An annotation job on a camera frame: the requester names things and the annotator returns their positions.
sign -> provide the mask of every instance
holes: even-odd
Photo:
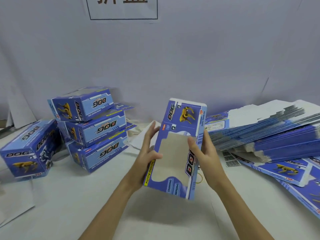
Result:
[[[90,20],[157,20],[158,0],[83,0]]]

white backdrop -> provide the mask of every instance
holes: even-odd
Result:
[[[307,1],[316,0],[159,0],[159,23],[100,24],[82,0],[0,0],[0,35],[38,119],[51,115],[47,98],[97,84],[119,88],[117,100],[140,118],[161,121],[170,97],[220,112],[259,101],[270,73],[265,92],[274,79],[290,80],[280,70],[292,54],[284,62],[283,53],[300,35],[290,26]],[[301,15],[319,17],[310,8]],[[314,38],[300,48],[309,57],[315,47]],[[284,80],[263,99],[281,97]]]

toy box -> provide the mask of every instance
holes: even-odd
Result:
[[[116,131],[126,127],[125,111],[133,109],[124,104],[114,104],[111,109],[95,116],[87,122],[58,121],[58,127],[65,137],[68,137],[84,147],[112,136]]]
[[[312,163],[313,167],[304,187],[298,187],[279,179],[276,180],[320,219],[320,157],[309,157],[306,160]]]
[[[201,148],[206,104],[171,98],[154,146],[161,160],[151,161],[144,185],[186,199],[194,199],[198,163],[187,138]]]
[[[48,99],[58,121],[88,121],[113,106],[107,87],[85,87],[63,96]]]
[[[310,161],[306,159],[286,160],[281,162],[263,163],[252,153],[229,152],[242,164],[249,166],[259,172],[270,175],[276,179],[290,182],[303,187],[308,183],[312,168]]]
[[[14,177],[26,180],[46,176],[51,157],[61,145],[57,121],[40,120],[6,144],[0,154]]]
[[[75,141],[66,143],[66,146],[73,160],[92,173],[128,147],[127,132],[134,127],[136,125],[127,123],[123,130],[87,148]]]

